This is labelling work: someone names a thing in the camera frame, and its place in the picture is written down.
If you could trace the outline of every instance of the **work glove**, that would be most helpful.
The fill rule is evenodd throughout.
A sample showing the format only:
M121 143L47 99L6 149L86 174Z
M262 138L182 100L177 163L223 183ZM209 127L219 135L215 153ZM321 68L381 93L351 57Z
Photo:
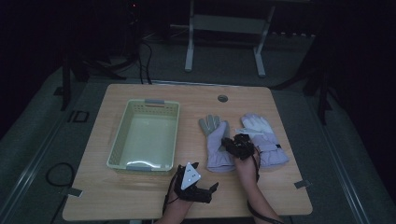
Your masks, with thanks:
M227 120L208 115L206 119L199 119L198 122L206 136L207 170L218 173L232 171L235 168L233 156L221 145L222 138L230 137L230 126Z
M247 129L250 141L260 150L261 167L268 168L289 161L285 151L280 146L268 121L252 113L247 113L242 118L242 123Z

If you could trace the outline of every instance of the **plastic basket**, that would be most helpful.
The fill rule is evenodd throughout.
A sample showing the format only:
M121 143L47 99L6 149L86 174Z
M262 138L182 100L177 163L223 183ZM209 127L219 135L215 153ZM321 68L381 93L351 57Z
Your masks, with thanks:
M179 103L128 101L107 166L118 171L166 172L173 168Z

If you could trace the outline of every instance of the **white triangular marker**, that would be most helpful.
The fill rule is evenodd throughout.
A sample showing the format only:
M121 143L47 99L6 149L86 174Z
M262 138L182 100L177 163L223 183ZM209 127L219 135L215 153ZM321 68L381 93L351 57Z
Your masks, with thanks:
M193 183L197 182L201 179L200 174L191 166L189 162L187 162L186 170L184 172L183 181L181 182L181 189L186 189L191 186Z

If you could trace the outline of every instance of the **wooden table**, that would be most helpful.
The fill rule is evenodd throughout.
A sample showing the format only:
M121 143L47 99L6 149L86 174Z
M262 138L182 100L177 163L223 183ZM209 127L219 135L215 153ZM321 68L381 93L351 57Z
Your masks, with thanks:
M228 102L220 102L219 95L226 95ZM217 174L206 170L205 136L198 125L198 119L208 114L220 115L229 121L231 136L234 136L234 129L243 127L240 118L247 112L258 113L268 119L280 145L290 158L280 168L260 170L259 186L265 197L280 215L308 215L312 212L306 189L294 186L302 177L272 93L267 88L113 84L106 91L73 184L73 188L81 189L83 193L79 198L67 199L64 219L161 217L170 175L120 174L106 166L126 103L133 98L180 102L174 169L179 164L198 161L200 165L197 171L202 178L197 187L208 189L219 182L212 202L195 203L187 217L251 216L236 172Z

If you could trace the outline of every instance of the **gray glove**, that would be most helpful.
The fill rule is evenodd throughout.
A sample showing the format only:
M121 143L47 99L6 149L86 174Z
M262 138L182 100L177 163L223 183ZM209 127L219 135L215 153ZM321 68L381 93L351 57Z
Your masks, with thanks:
M233 157L221 145L223 137L230 137L230 126L227 120L220 120L219 116L208 115L206 119L199 119L199 125L206 136L207 165L211 172L229 172L235 167Z
M261 167L271 167L289 161L265 118L257 114L247 113L241 120L245 128L260 132L259 134L250 133L249 137L254 146L261 152Z

